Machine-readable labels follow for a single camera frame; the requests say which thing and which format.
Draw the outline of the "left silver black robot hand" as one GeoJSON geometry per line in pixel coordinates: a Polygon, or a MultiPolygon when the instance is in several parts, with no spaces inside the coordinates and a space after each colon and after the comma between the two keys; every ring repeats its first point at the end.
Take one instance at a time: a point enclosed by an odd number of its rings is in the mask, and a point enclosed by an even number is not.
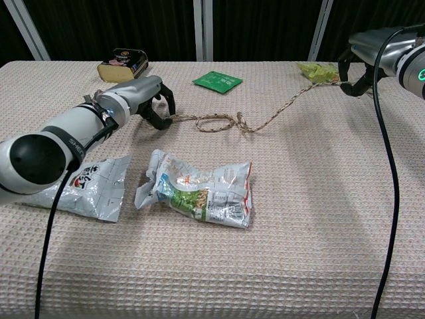
{"type": "Polygon", "coordinates": [[[159,76],[144,76],[128,82],[117,84],[100,93],[97,103],[108,111],[108,114],[122,128],[131,115],[139,115],[147,120],[155,129],[165,130],[171,124],[171,119],[161,118],[152,108],[152,100],[164,97],[169,107],[169,114],[175,114],[173,92],[164,85],[159,76]]]}

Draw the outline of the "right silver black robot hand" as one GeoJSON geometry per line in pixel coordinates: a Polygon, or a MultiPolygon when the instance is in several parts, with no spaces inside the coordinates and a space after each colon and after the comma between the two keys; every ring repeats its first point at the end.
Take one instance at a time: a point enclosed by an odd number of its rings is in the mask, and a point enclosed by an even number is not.
{"type": "MultiPolygon", "coordinates": [[[[381,28],[350,36],[348,48],[338,59],[342,91],[361,96],[373,85],[374,65],[381,46],[398,29],[381,28]],[[360,58],[366,71],[355,83],[348,83],[348,69],[354,57],[360,58]]],[[[404,89],[424,98],[424,27],[406,27],[387,44],[379,63],[377,79],[396,77],[404,89]]]]}

